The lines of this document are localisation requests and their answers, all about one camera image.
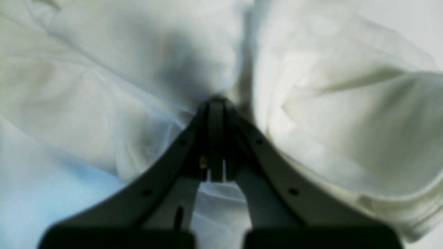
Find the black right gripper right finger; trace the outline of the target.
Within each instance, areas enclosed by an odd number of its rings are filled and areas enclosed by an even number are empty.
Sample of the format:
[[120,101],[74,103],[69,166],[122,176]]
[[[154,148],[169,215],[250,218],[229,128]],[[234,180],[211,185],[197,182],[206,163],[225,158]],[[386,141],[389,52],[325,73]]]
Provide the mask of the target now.
[[401,249],[387,225],[290,167],[227,100],[217,101],[217,181],[236,183],[252,228],[244,249]]

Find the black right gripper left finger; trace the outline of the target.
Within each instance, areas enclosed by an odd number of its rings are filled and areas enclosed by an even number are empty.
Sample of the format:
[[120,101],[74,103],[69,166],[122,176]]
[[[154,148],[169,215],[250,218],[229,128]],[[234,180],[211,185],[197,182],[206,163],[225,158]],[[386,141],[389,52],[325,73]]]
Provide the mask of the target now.
[[53,225],[40,249],[195,249],[190,221],[199,185],[217,180],[217,100],[142,176],[94,207]]

